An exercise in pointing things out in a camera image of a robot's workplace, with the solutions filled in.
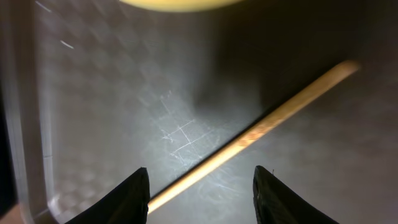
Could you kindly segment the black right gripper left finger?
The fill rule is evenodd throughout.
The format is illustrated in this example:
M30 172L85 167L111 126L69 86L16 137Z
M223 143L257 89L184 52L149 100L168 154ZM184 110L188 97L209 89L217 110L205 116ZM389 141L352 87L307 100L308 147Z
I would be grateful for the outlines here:
M149 175L141 167L67 224L146 224L149 200Z

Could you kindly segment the wooden chopstick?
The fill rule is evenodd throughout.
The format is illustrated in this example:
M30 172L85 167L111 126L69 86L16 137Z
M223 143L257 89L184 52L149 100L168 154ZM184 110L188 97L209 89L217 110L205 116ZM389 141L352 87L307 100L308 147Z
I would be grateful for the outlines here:
M360 64L353 60L346 60L331 68L153 197L148 203L148 213L154 212L187 190L359 69Z

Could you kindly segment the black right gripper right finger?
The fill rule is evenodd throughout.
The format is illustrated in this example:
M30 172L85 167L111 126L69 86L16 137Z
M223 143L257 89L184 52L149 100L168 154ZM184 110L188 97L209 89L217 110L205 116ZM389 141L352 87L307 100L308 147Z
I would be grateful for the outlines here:
M337 224L263 166L256 166L253 202L258 224Z

